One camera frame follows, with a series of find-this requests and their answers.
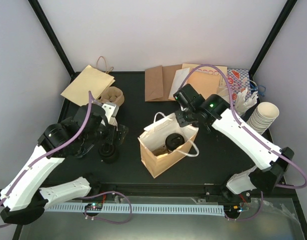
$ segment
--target black frame pole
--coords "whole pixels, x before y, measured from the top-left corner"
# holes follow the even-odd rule
[[[288,18],[290,12],[294,8],[296,2],[297,2],[297,0],[287,0],[287,2],[285,3],[283,9],[281,10],[277,20],[275,21],[275,23],[272,27],[267,39],[265,40],[260,52],[258,53],[258,56],[254,60],[252,66],[249,70],[249,75],[251,76],[251,78],[253,78],[253,76],[255,75],[257,69],[259,68],[260,64],[262,63],[262,61],[263,61],[264,57],[266,56],[269,48],[273,44],[275,38],[277,37],[280,29],[284,25],[284,23],[285,23],[286,19]]]
[[[35,14],[37,15],[43,29],[45,30],[45,32],[47,33],[52,45],[54,46],[55,50],[57,51],[63,65],[65,66],[65,68],[67,69],[70,77],[73,77],[75,74],[75,71],[72,67],[72,65],[70,64],[65,51],[63,50],[63,47],[61,46],[52,26],[50,25],[42,7],[40,6],[38,0],[28,0],[28,2],[30,3],[32,9],[34,10]]]

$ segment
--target paper cup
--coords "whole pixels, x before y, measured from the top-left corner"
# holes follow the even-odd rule
[[[259,123],[257,123],[256,121],[254,121],[252,118],[250,118],[250,122],[251,122],[251,124],[254,126],[254,127],[256,127],[257,128],[257,130],[266,130],[268,127],[269,127],[269,125],[262,125],[262,124],[259,124]]]
[[[251,121],[251,119],[249,119],[249,120],[247,121],[247,124],[248,124],[252,129],[254,129],[256,132],[261,132],[261,131],[264,130],[264,129],[261,129],[261,128],[255,126],[254,123]]]
[[[261,126],[263,128],[266,128],[272,124],[272,122],[263,122],[262,120],[258,120],[256,115],[252,115],[250,119],[253,121],[255,126]]]
[[[254,111],[254,114],[252,114],[254,120],[256,120],[258,123],[263,123],[263,124],[272,124],[274,120],[266,120],[263,119],[261,116],[259,116],[257,109]]]
[[[257,108],[257,113],[264,120],[275,120],[279,116],[279,109],[271,102],[261,102]]]
[[[270,102],[260,103],[247,121],[257,133],[262,135],[279,116],[279,109]]]

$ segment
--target paper bag handle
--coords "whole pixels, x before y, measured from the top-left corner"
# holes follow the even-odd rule
[[[183,154],[183,155],[185,155],[185,156],[187,156],[187,157],[191,157],[191,158],[197,157],[197,156],[199,155],[199,149],[198,149],[197,145],[196,145],[193,141],[191,141],[190,139],[188,139],[188,142],[190,142],[190,143],[192,144],[193,148],[195,149],[195,151],[196,151],[195,154],[186,153],[186,152],[180,151],[180,150],[178,150],[178,149],[176,149],[176,150],[174,150],[174,151],[175,151],[175,152],[179,152],[179,153],[181,153],[181,154]]]
[[[157,113],[154,115],[153,123],[156,122],[156,118],[157,118],[158,115],[161,115],[161,116],[163,116],[164,118],[166,118],[166,115],[165,115],[163,112],[159,111],[159,112],[157,112]]]
[[[161,111],[159,111],[159,112],[157,112],[157,113],[154,115],[153,123],[156,122],[156,118],[157,118],[158,115],[161,115],[161,116],[163,116],[164,118],[166,118],[166,115],[165,115],[164,113],[162,113]],[[181,154],[183,154],[183,155],[185,155],[185,156],[187,156],[187,157],[191,157],[191,158],[197,157],[197,156],[199,155],[199,149],[198,149],[197,145],[196,145],[193,141],[191,141],[190,139],[188,139],[188,142],[190,142],[190,143],[192,144],[193,148],[195,149],[195,151],[196,151],[195,154],[186,153],[186,152],[180,151],[180,150],[178,150],[178,149],[175,149],[174,151],[179,152],[179,153],[181,153]]]

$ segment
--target robotic arm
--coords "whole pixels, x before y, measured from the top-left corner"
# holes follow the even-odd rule
[[[54,154],[41,159],[32,167],[27,167],[43,154],[59,147],[73,137],[83,124],[87,105],[81,106],[74,117],[60,123],[52,124],[38,139],[38,144],[14,180],[0,190],[0,200],[5,198],[8,190],[23,170],[27,172],[16,184],[9,197],[3,203],[5,207],[1,218],[8,224],[30,224],[45,211],[56,204],[85,197],[89,193],[99,193],[100,184],[91,174],[81,176],[74,181],[53,187],[41,187],[47,176],[68,156],[82,158],[98,142],[101,142],[100,155],[104,162],[110,163],[116,156],[115,146],[123,143],[128,128],[118,125],[115,116],[119,107],[113,103],[102,106],[92,104],[90,117],[80,136],[68,146]]]
[[[238,195],[244,191],[259,189],[270,193],[273,190],[287,170],[288,163],[272,151],[281,153],[291,160],[294,152],[290,148],[281,149],[267,141],[237,116],[241,122],[238,124],[230,105],[219,95],[213,94],[205,100],[190,84],[186,84],[173,96],[181,106],[181,109],[175,112],[180,127],[196,124],[208,132],[212,127],[231,139],[255,163],[251,169],[234,174],[226,182],[222,195],[227,202],[231,201],[233,194]]]

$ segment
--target white paper bag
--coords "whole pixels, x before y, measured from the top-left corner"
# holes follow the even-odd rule
[[[185,156],[196,157],[199,154],[199,150],[194,144],[197,132],[198,128],[191,125],[180,127],[174,113],[154,121],[153,124],[144,128],[144,132],[138,138],[142,163],[156,178]],[[154,155],[153,151],[164,147],[166,138],[174,133],[181,134],[185,143],[171,153]],[[196,154],[188,154],[192,146],[194,146]]]

